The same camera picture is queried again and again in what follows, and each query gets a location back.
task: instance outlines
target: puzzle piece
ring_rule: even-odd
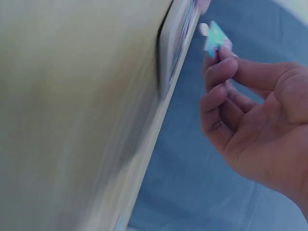
[[[201,33],[204,34],[206,31],[205,28],[206,26],[200,25]],[[217,23],[211,21],[210,28],[207,30],[207,39],[205,41],[204,50],[207,51],[212,58],[214,58],[216,50],[218,50],[221,45],[227,46],[230,50],[232,49],[231,41],[220,29]]]

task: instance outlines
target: hand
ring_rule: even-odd
[[[231,78],[264,103],[239,93]],[[241,176],[285,194],[308,215],[308,69],[243,60],[223,47],[207,57],[205,82],[204,134]]]

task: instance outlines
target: blue sheet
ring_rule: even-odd
[[[210,20],[226,32],[234,52],[243,58],[308,65],[308,29],[270,0],[214,0],[200,23]],[[141,231],[307,230],[293,202],[240,177],[203,137],[203,42],[197,30],[129,225]]]

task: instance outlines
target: finger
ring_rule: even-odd
[[[234,54],[228,47],[226,46],[221,46],[218,52],[219,58],[221,60],[225,60],[227,58],[230,57],[238,57],[236,54]],[[253,89],[250,88],[250,90],[252,92],[254,92],[255,94],[257,94],[259,97],[261,97],[262,99],[267,99],[267,97],[269,96],[269,94],[271,93],[271,91],[268,90],[257,90],[257,89]]]
[[[249,112],[257,105],[257,103],[252,99],[239,93],[230,80],[226,81],[225,86],[228,92],[228,98],[232,100],[244,113]]]
[[[269,91],[269,90],[256,90],[253,88],[250,88],[250,90],[254,92],[256,95],[258,95],[260,98],[262,98],[263,100],[266,100],[268,96],[272,93],[272,91]]]
[[[238,64],[234,58],[225,59],[209,67],[205,72],[206,90],[209,92],[213,87],[232,78],[237,69]]]
[[[218,107],[227,99],[227,91],[222,85],[213,88],[200,102],[201,127],[203,133],[219,152],[224,152],[233,136],[219,117]]]
[[[238,83],[256,90],[274,91],[279,80],[282,82],[292,76],[301,65],[297,63],[264,64],[234,57],[226,47],[219,49],[221,60],[232,57],[238,62],[238,70],[233,79]]]
[[[219,62],[218,51],[215,52],[215,57],[212,58],[207,52],[205,53],[205,65],[204,71],[206,71],[209,67],[217,64]]]
[[[236,132],[244,112],[232,100],[227,99],[219,107],[219,115],[223,123],[231,131]]]

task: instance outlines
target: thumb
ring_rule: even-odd
[[[238,62],[238,70],[233,79],[248,88],[257,90],[274,91],[278,82],[284,82],[293,75],[295,69],[301,67],[297,63],[265,64],[248,61],[236,57],[227,47],[221,46],[220,60],[229,57],[233,57]]]

